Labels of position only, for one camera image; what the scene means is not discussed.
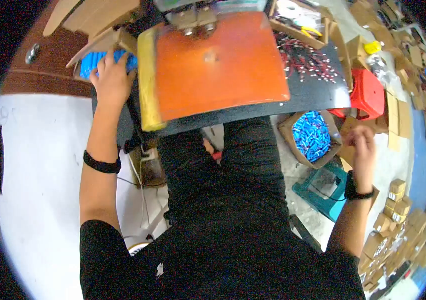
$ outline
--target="label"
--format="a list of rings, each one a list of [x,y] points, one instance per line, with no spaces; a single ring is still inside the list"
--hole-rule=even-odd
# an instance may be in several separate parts
[[[393,213],[393,216],[391,216],[391,218],[392,218],[393,220],[395,220],[395,222],[400,222],[400,220],[401,220],[400,215],[399,215],[399,214],[397,214],[397,213]]]

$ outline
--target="yellow pliers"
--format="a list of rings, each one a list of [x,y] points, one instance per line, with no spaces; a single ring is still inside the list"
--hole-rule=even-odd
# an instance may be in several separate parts
[[[316,29],[310,28],[310,27],[301,27],[301,32],[304,33],[307,37],[312,38],[312,34],[315,35],[315,37],[321,37],[323,36],[323,34],[321,34],[321,32],[319,32]]]

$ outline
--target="black bracelet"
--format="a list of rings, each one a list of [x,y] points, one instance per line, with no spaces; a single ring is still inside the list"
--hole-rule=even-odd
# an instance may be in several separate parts
[[[116,159],[115,163],[105,163],[102,161],[97,161],[94,158],[91,157],[91,155],[85,150],[85,153],[83,155],[83,161],[85,164],[89,165],[96,171],[100,171],[102,173],[107,174],[118,174],[121,170],[121,160],[120,156],[118,155],[118,159]]]
[[[368,194],[358,194],[356,191],[356,185],[353,180],[353,171],[349,171],[346,177],[346,187],[344,190],[344,197],[348,200],[360,200],[360,199],[368,199],[373,197],[374,191]]]

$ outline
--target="hand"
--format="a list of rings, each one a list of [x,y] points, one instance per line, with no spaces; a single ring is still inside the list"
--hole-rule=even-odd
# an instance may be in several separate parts
[[[354,146],[353,173],[358,194],[367,194],[373,190],[375,172],[376,145],[374,134],[365,125],[358,125],[346,138],[346,145]]]
[[[114,112],[121,112],[131,93],[131,84],[136,76],[136,70],[132,70],[129,75],[126,75],[127,60],[128,53],[126,52],[118,63],[115,63],[111,49],[98,62],[97,68],[91,71],[90,80],[96,88],[98,107],[108,107]]]

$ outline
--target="plastic bag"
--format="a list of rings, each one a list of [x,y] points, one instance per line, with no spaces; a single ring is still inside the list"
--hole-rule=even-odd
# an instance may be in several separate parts
[[[366,58],[366,63],[370,66],[370,71],[378,78],[384,88],[391,85],[400,78],[388,69],[386,63],[379,54],[372,54]]]

